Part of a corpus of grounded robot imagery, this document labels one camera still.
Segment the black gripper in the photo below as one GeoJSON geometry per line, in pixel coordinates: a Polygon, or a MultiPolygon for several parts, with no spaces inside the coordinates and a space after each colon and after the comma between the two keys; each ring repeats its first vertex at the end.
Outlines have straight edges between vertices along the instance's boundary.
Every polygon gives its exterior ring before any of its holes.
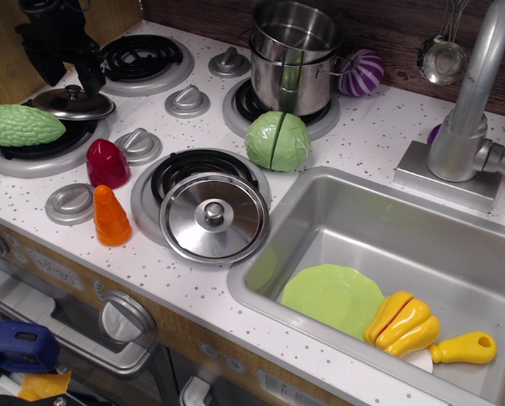
{"type": "Polygon", "coordinates": [[[85,12],[90,7],[90,1],[20,1],[29,21],[15,31],[30,63],[48,85],[55,86],[66,74],[64,63],[74,63],[86,95],[96,96],[106,76],[100,46],[85,31],[85,12]]]}

